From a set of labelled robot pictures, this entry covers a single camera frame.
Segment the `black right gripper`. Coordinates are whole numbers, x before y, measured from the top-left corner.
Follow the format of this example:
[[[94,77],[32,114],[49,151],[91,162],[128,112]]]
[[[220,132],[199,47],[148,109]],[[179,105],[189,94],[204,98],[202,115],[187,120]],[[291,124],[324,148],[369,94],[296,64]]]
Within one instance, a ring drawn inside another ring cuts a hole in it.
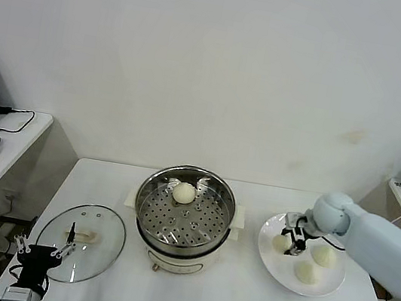
[[[285,255],[298,256],[305,251],[305,239],[318,239],[320,237],[320,230],[315,226],[314,219],[309,219],[305,214],[298,218],[297,230],[300,234],[296,234],[291,229],[283,228],[281,235],[284,236],[291,246],[284,251]]]

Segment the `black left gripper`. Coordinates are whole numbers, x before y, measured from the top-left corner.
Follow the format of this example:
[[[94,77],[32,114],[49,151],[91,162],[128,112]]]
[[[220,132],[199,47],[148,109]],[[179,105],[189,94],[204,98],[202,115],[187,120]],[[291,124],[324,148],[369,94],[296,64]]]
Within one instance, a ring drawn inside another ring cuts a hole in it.
[[[66,233],[66,243],[56,249],[44,245],[29,245],[28,240],[34,226],[35,219],[28,222],[23,230],[14,236],[17,248],[17,260],[20,263],[20,274],[14,287],[47,292],[49,278],[47,271],[60,266],[61,258],[68,256],[75,249],[75,225],[73,222]]]

